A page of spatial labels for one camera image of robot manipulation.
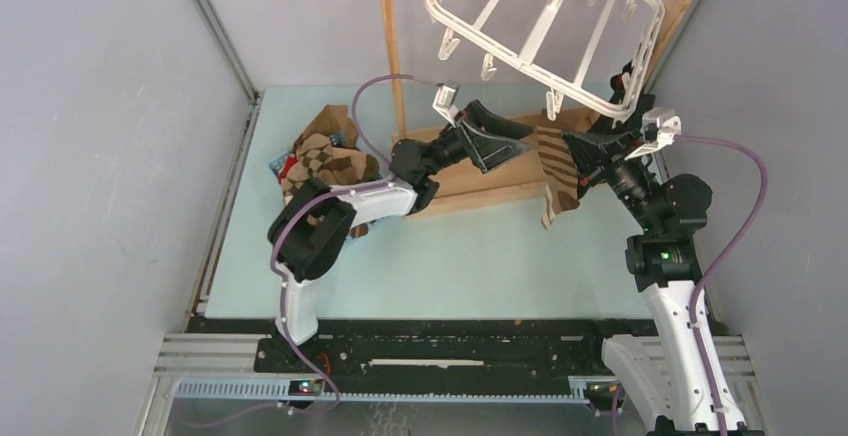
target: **wooden base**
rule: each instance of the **wooden base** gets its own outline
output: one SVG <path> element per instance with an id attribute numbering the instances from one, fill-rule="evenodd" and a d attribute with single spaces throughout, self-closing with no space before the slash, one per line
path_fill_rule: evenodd
<path id="1" fill-rule="evenodd" d="M 556 121 L 548 121 L 541 111 L 513 116 L 510 119 L 531 126 L 555 127 L 563 131 L 586 131 L 596 116 L 592 110 L 578 107 L 563 110 Z M 439 127 L 410 131 L 406 137 L 419 141 L 432 141 L 441 129 Z M 401 138 L 396 134 L 392 139 L 393 142 L 397 142 Z M 527 140 L 533 145 L 532 151 L 490 173 L 480 173 L 480 170 L 475 168 L 469 160 L 443 170 L 433 177 L 433 180 L 438 181 L 440 185 L 439 192 L 436 193 L 433 201 L 424 211 L 407 218 L 433 216 L 451 211 L 543 197 L 545 173 L 542 172 L 539 155 L 535 149 L 536 135 L 530 135 Z"/>

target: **cable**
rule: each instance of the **cable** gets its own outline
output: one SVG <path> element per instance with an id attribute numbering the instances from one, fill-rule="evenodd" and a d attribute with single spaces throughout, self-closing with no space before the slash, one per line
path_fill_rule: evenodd
<path id="1" fill-rule="evenodd" d="M 283 242 L 286 240 L 289 233 L 291 233 L 292 229 L 294 228 L 294 225 L 298 221 L 300 221 L 304 216 L 309 214 L 309 212 L 312 210 L 312 208 L 314 208 L 318 204 L 320 204 L 320 203 L 322 203 L 322 202 L 324 202 L 324 201 L 326 201 L 330 198 L 334 198 L 336 196 L 340 196 L 340 195 L 343 195 L 343 194 L 349 194 L 351 190 L 366 191 L 366 190 L 371 190 L 371 189 L 383 188 L 383 187 L 386 187 L 389 184 L 390 181 L 391 181 L 391 179 L 381 179 L 380 181 L 374 181 L 374 182 L 371 182 L 371 183 L 363 183 L 363 184 L 358 184 L 358 185 L 355 185 L 355 186 L 346 186 L 345 189 L 339 189 L 339 190 L 324 193 L 324 194 L 316 197 L 315 199 L 312 199 L 308 203 L 306 203 L 302 208 L 300 208 L 294 214 L 292 219 L 288 222 L 288 224 L 286 224 L 286 226 L 280 232 L 280 235 L 277 237 L 277 240 L 274 242 L 274 249 L 271 252 L 271 262 L 270 262 L 271 271 L 273 271 L 274 274 L 280 276 L 280 278 L 282 278 L 282 280 L 283 280 L 282 289 L 280 290 L 280 315 L 281 315 L 281 317 L 284 318 L 285 315 L 286 315 L 286 288 L 288 287 L 289 281 L 288 281 L 288 277 L 287 277 L 286 273 L 277 269 L 276 255 L 279 254 L 280 248 L 283 246 Z M 292 339 L 291 333 L 289 333 L 288 324 L 286 324 L 285 321 L 282 324 L 282 328 L 283 328 L 283 336 L 286 338 L 286 342 L 289 343 L 289 346 L 291 346 L 291 349 L 294 352 L 294 354 L 297 355 L 298 359 L 300 359 L 303 362 L 303 364 L 306 365 L 306 367 L 308 367 L 309 369 L 314 371 L 316 374 L 321 376 L 321 378 L 324 380 L 324 382 L 326 384 L 328 384 L 330 386 L 330 388 L 332 388 L 333 395 L 334 395 L 333 404 L 331 404 L 330 406 L 328 406 L 326 408 L 299 409 L 299 408 L 294 408 L 294 407 L 291 407 L 291 406 L 286 406 L 286 410 L 289 413 L 297 412 L 297 413 L 302 413 L 302 414 L 319 414 L 319 413 L 326 413 L 326 412 L 328 412 L 332 409 L 335 409 L 335 407 L 338 406 L 339 403 L 341 402 L 341 392 L 339 391 L 339 387 L 336 386 L 336 383 L 330 378 L 329 374 L 325 373 L 315 363 L 310 361 L 309 358 L 307 358 L 303 354 L 303 352 L 300 351 L 300 348 L 298 348 L 297 344 Z"/>
<path id="2" fill-rule="evenodd" d="M 430 86 L 435 87 L 439 87 L 442 85 L 441 83 L 437 83 L 435 81 L 416 78 L 411 74 L 387 74 L 385 76 L 378 76 L 374 79 L 366 81 L 362 86 L 359 87 L 359 89 L 356 90 L 356 94 L 353 95 L 353 103 L 351 103 L 350 105 L 350 116 L 353 120 L 353 125 L 356 126 L 356 130 L 359 131 L 359 137 L 362 138 L 362 142 L 365 143 L 365 146 L 368 146 L 368 149 L 370 149 L 372 153 L 374 153 L 376 156 L 382 159 L 384 163 L 386 163 L 386 168 L 389 167 L 391 161 L 389 161 L 389 158 L 385 154 L 380 152 L 379 149 L 377 149 L 373 144 L 371 144 L 371 141 L 369 141 L 368 137 L 365 136 L 365 133 L 362 131 L 362 126 L 360 126 L 359 124 L 359 116 L 356 114 L 356 105 L 359 103 L 359 96 L 361 96 L 362 92 L 365 91 L 369 86 L 371 86 L 372 84 L 379 83 L 381 81 L 389 81 L 392 79 L 408 79 L 410 81 L 415 81 L 416 83 L 429 84 Z"/>
<path id="3" fill-rule="evenodd" d="M 635 413 L 633 411 L 628 411 L 626 409 L 622 409 L 621 412 L 619 412 L 619 410 L 618 410 L 618 397 L 621 396 L 621 389 L 622 389 L 622 386 L 621 386 L 621 384 L 619 384 L 618 387 L 615 388 L 615 393 L 613 393 L 613 395 L 612 395 L 612 411 L 598 411 L 597 408 L 594 407 L 595 406 L 594 404 L 589 403 L 589 409 L 593 409 L 595 411 L 595 414 L 600 415 L 600 416 L 609 414 L 609 415 L 612 416 L 612 434 L 613 434 L 613 436 L 618 436 L 618 416 L 619 416 L 619 414 L 623 414 L 625 416 L 630 416 L 632 418 L 636 418 L 639 421 L 642 420 L 642 417 L 638 413 Z"/>
<path id="4" fill-rule="evenodd" d="M 698 330 L 698 309 L 697 303 L 698 299 L 701 297 L 701 293 L 704 292 L 704 288 L 707 283 L 709 283 L 713 277 L 715 277 L 716 268 L 718 268 L 719 264 L 721 264 L 726 258 L 727 255 L 736 247 L 739 243 L 739 240 L 742 239 L 742 236 L 748 231 L 748 228 L 753 224 L 754 219 L 759 214 L 760 209 L 763 207 L 763 202 L 766 199 L 766 193 L 768 192 L 768 169 L 766 168 L 766 163 L 763 161 L 763 158 L 760 157 L 753 150 L 742 146 L 739 143 L 734 143 L 732 141 L 726 141 L 724 139 L 716 139 L 716 138 L 703 138 L 699 136 L 687 136 L 681 134 L 677 136 L 680 141 L 687 141 L 690 143 L 699 143 L 699 144 L 708 144 L 711 146 L 721 146 L 724 148 L 735 149 L 740 153 L 751 158 L 754 163 L 757 164 L 757 169 L 760 171 L 760 190 L 757 193 L 757 200 L 754 203 L 754 207 L 751 208 L 751 213 L 748 214 L 748 217 L 745 219 L 745 222 L 736 231 L 736 234 L 727 243 L 727 246 L 721 250 L 721 253 L 716 257 L 716 259 L 710 264 L 709 268 L 707 268 L 706 272 L 704 272 L 704 276 L 698 281 L 698 284 L 695 285 L 695 289 L 692 291 L 692 296 L 689 298 L 689 321 L 692 325 L 693 335 L 695 336 L 695 342 L 698 346 L 698 353 L 701 356 L 701 362 L 704 365 L 704 370 L 707 373 L 707 382 L 710 386 L 710 393 L 713 400 L 713 407 L 715 408 L 716 419 L 718 420 L 718 428 L 719 434 L 721 436 L 727 436 L 727 419 L 724 417 L 724 412 L 721 409 L 724 407 L 721 404 L 721 393 L 718 389 L 718 383 L 715 379 L 715 374 L 713 373 L 712 363 L 710 363 L 710 357 L 707 353 L 707 345 L 704 343 L 704 338 L 701 335 L 701 332 Z M 615 396 L 613 396 L 613 407 L 616 405 L 616 401 L 618 399 L 619 391 L 616 390 Z M 618 436 L 616 432 L 616 423 L 617 423 L 618 415 L 613 413 L 612 415 L 612 428 L 613 434 Z"/>
<path id="5" fill-rule="evenodd" d="M 329 376 L 333 374 L 333 366 L 330 364 L 330 357 L 327 355 L 327 353 L 321 353 L 318 356 L 324 358 L 324 364 L 327 366 L 327 375 Z"/>
<path id="6" fill-rule="evenodd" d="M 591 410 L 593 413 L 595 413 L 595 417 L 601 417 L 601 416 L 613 416 L 613 414 L 612 414 L 612 413 L 619 413 L 619 414 L 623 414 L 624 416 L 630 416 L 631 418 L 636 418 L 636 419 L 639 419 L 639 420 L 641 420 L 641 419 L 642 419 L 642 417 L 641 417 L 641 416 L 639 416 L 639 414 L 638 414 L 638 413 L 636 413 L 635 411 L 630 411 L 629 409 L 621 409 L 621 410 L 618 410 L 618 409 L 616 409 L 616 408 L 613 408 L 613 409 L 612 409 L 612 410 L 610 410 L 610 411 L 601 411 L 601 410 L 600 410 L 600 409 L 598 409 L 598 407 L 597 407 L 597 406 L 595 406 L 595 404 L 594 404 L 594 403 L 592 403 L 591 401 L 589 402 L 589 405 L 588 405 L 587 407 L 589 408 L 589 410 Z"/>

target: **gray wall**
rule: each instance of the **gray wall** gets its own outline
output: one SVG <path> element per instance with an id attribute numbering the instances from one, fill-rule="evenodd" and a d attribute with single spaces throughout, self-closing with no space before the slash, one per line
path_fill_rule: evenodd
<path id="1" fill-rule="evenodd" d="M 0 434 L 129 434 L 244 124 L 190 0 L 0 0 Z"/>
<path id="2" fill-rule="evenodd" d="M 846 0 L 705 0 L 663 73 L 684 132 L 749 145 L 768 164 L 759 220 L 711 293 L 742 332 L 781 436 L 845 434 L 848 371 Z M 675 172 L 715 189 L 699 242 L 711 260 L 753 203 L 754 165 L 676 145 Z"/>
<path id="3" fill-rule="evenodd" d="M 212 1 L 251 78 L 261 88 L 361 84 L 388 72 L 380 0 Z M 486 1 L 445 0 L 443 4 L 473 22 Z M 518 50 L 545 1 L 501 0 L 484 30 Z M 537 60 L 573 77 L 605 0 L 599 1 L 590 8 L 587 0 L 566 0 Z M 439 61 L 436 54 L 444 26 L 430 22 L 423 0 L 394 0 L 394 6 L 402 71 L 437 80 L 480 82 L 480 48 L 464 41 L 448 61 Z M 624 0 L 618 0 L 587 83 L 601 81 L 606 86 L 609 74 L 620 71 L 636 50 L 637 32 L 648 11 L 641 5 L 633 24 L 625 24 L 620 17 L 623 8 Z M 532 81 L 503 63 L 496 67 L 493 83 Z"/>

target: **light blue table surface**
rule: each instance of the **light blue table surface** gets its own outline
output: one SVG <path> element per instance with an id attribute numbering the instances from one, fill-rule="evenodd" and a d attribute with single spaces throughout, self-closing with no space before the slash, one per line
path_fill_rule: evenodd
<path id="1" fill-rule="evenodd" d="M 406 85 L 410 129 L 442 124 L 433 89 Z M 288 149 L 325 104 L 350 104 L 355 86 L 280 87 L 265 92 L 206 316 L 272 318 L 279 278 L 268 268 L 266 232 L 282 209 L 268 162 Z M 537 84 L 465 85 L 458 106 L 478 98 L 509 115 L 541 108 Z M 391 90 L 374 86 L 359 111 L 382 151 L 395 131 Z M 512 319 L 645 318 L 648 310 L 624 262 L 625 239 L 639 226 L 608 188 L 546 231 L 542 200 L 407 221 L 382 220 L 347 245 L 324 278 L 325 318 Z"/>

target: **metal corner post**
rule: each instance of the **metal corner post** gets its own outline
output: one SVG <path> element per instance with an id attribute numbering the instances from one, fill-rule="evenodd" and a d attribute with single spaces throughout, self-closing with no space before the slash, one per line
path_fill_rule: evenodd
<path id="1" fill-rule="evenodd" d="M 230 66 L 230 69 L 233 71 L 233 74 L 238 80 L 239 86 L 241 86 L 242 91 L 244 91 L 248 102 L 250 104 L 255 104 L 258 98 L 258 91 L 253 85 L 253 82 L 250 80 L 250 76 L 247 74 L 247 70 L 239 58 L 233 42 L 224 30 L 224 25 L 221 23 L 221 18 L 218 17 L 218 13 L 215 12 L 215 8 L 212 6 L 212 1 L 192 1 L 194 1 L 195 7 L 197 7 L 197 11 L 200 13 L 201 18 L 203 18 L 203 22 L 206 24 L 206 27 L 209 28 L 209 32 L 215 40 L 215 44 L 218 45 L 224 59 L 226 59 L 227 64 Z"/>

